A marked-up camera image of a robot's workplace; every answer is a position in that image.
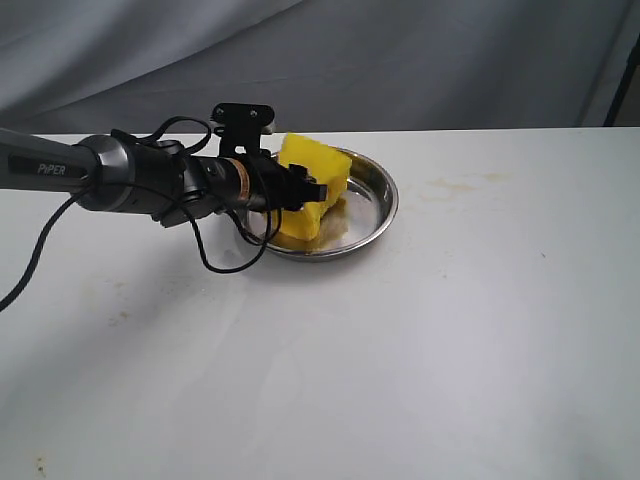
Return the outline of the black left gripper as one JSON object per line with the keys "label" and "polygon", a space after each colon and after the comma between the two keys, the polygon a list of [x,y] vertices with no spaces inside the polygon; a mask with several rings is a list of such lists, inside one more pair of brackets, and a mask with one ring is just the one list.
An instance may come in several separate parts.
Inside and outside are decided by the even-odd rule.
{"label": "black left gripper", "polygon": [[254,212],[299,211],[306,203],[328,198],[309,167],[281,165],[275,156],[240,155],[219,158],[219,200],[224,207]]}

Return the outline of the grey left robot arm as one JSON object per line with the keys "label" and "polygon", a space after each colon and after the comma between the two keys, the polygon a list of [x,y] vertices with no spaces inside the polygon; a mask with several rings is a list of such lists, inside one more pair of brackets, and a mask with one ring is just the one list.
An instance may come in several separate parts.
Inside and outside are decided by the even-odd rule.
{"label": "grey left robot arm", "polygon": [[74,145],[10,130],[1,132],[1,186],[6,190],[78,195],[89,211],[149,215],[173,227],[233,210],[298,211],[328,195],[300,165],[280,165],[260,145],[257,127],[217,127],[219,152],[198,151],[161,135],[114,130]]}

